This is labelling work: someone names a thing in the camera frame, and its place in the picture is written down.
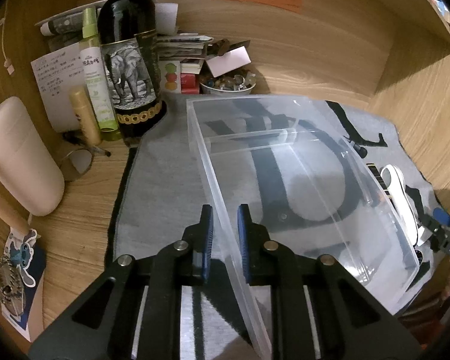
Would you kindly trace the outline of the person right hand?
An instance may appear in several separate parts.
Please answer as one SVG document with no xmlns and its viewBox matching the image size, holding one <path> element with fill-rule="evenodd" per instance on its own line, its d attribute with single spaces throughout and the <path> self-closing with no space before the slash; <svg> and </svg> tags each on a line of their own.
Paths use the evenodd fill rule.
<svg viewBox="0 0 450 360">
<path fill-rule="evenodd" d="M 450 297 L 450 272 L 445 278 L 443 289 L 441 290 L 440 299 L 442 302 L 446 301 Z"/>
</svg>

